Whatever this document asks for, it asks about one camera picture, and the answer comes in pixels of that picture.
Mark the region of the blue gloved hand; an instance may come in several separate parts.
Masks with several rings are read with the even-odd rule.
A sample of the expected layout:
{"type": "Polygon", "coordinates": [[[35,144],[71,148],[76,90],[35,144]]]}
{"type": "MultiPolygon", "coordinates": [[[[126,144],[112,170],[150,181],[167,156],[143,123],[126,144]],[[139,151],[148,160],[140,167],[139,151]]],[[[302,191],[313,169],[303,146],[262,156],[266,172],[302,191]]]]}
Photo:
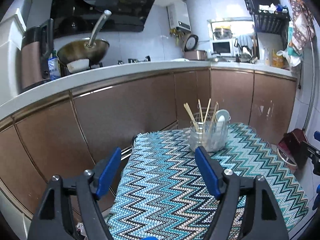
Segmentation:
{"type": "MultiPolygon", "coordinates": [[[[316,131],[316,132],[314,133],[314,138],[315,138],[317,141],[319,141],[319,131],[316,131]]],[[[313,210],[316,210],[316,209],[319,207],[319,198],[320,198],[320,196],[319,196],[319,186],[317,186],[316,193],[317,193],[317,197],[316,197],[316,199],[315,199],[315,201],[314,201],[314,203],[313,203],[313,207],[312,207],[313,210]]]]}

